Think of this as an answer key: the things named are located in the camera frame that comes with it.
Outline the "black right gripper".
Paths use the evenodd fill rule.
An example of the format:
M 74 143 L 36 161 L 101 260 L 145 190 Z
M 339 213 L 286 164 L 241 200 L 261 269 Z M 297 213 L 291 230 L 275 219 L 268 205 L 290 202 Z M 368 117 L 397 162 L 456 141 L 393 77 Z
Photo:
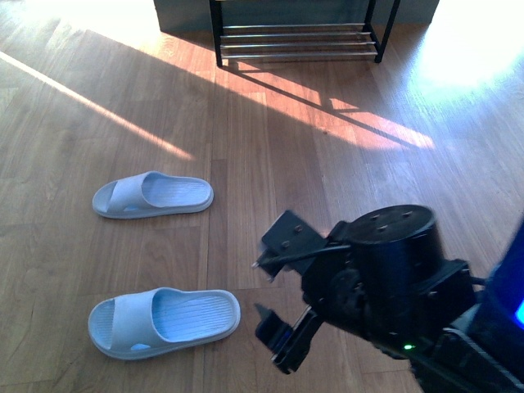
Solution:
M 337 223 L 326 237 L 305 223 L 298 228 L 305 237 L 299 250 L 316 254 L 299 270 L 312 309 L 291 326 L 255 304 L 255 336 L 286 375 L 301 366 L 323 320 L 407 359 L 431 349 L 475 303 L 467 263 L 445 258 L 435 214 L 426 206 L 375 210 Z

